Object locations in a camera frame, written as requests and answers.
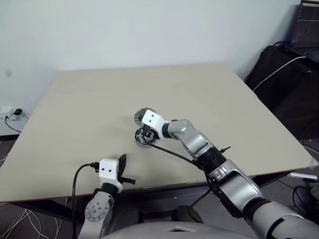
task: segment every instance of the table top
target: table top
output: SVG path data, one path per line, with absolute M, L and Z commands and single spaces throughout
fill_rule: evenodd
M 135 142 L 134 113 L 150 107 L 188 119 L 248 175 L 304 168 L 314 160 L 256 95 L 223 64 L 63 71 L 51 84 L 0 168 L 0 201 L 70 196 L 76 170 L 127 154 L 125 189 L 205 181 L 193 165 Z M 188 156 L 178 141 L 158 143 Z M 76 195 L 93 193 L 84 168 Z

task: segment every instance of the laptop screen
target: laptop screen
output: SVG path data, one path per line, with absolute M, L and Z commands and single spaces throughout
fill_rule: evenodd
M 301 1 L 291 44 L 319 47 L 319 2 Z

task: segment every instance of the gray carpet floor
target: gray carpet floor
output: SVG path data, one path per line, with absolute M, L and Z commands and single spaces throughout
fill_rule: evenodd
M 318 142 L 306 141 L 306 144 L 319 148 Z M 0 159 L 2 159 L 5 154 L 8 152 L 10 147 L 14 144 L 14 141 L 3 141 L 0 142 Z M 319 160 L 319 155 L 310 151 L 310 153 Z M 315 174 L 319 175 L 319 167 L 307 168 L 298 170 L 298 172 Z M 301 179 L 284 177 L 281 179 L 282 182 L 289 184 L 292 187 L 302 185 L 304 182 Z M 293 190 L 288 186 L 282 184 L 279 181 L 276 181 L 264 188 L 262 192 L 265 198 L 269 200 L 275 200 L 279 203 L 286 205 L 287 207 L 296 210 L 292 201 L 292 192 Z M 155 200 L 148 202 L 149 207 L 151 208 L 161 208 L 161 210 L 172 210 L 178 205 L 190 205 L 195 199 L 200 195 L 190 195 L 184 196 L 183 198 L 171 198 L 165 200 Z M 56 199 L 57 202 L 64 204 L 65 199 Z M 297 201 L 297 204 L 302 209 L 302 205 Z M 217 226 L 221 228 L 228 229 L 230 231 L 239 232 L 244 235 L 256 238 L 252 229 L 246 224 L 243 219 L 235 219 L 229 215 L 226 209 L 221 205 L 219 200 L 210 193 L 202 201 L 200 201 L 194 207 L 197 212 L 200 214 L 204 222 L 208 225 Z M 15 218 L 23 211 L 22 208 L 11 205 L 4 204 L 0 206 L 0 238 L 1 235 L 7 230 Z M 36 213 L 41 221 L 41 233 L 46 235 L 50 239 L 55 238 L 56 233 L 56 222 L 54 218 L 40 213 Z M 32 218 L 33 223 L 36 227 L 39 227 L 38 222 L 35 218 Z M 58 239 L 70 239 L 72 235 L 72 226 L 70 222 L 63 222 L 60 228 Z M 38 233 L 32 227 L 28 218 L 25 218 L 21 223 L 19 223 L 16 228 L 11 232 L 8 238 L 10 239 L 21 239 L 21 238 L 37 238 Z

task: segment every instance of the white wall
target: white wall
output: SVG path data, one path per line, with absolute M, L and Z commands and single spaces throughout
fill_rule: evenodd
M 265 46 L 285 39 L 299 3 L 1 0 L 0 108 L 31 113 L 65 69 L 224 62 L 243 78 Z M 0 123 L 0 135 L 14 133 Z

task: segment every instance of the laptop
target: laptop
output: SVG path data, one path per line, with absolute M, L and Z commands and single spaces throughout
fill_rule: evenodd
M 301 1 L 290 46 L 286 49 L 319 62 L 319 1 Z

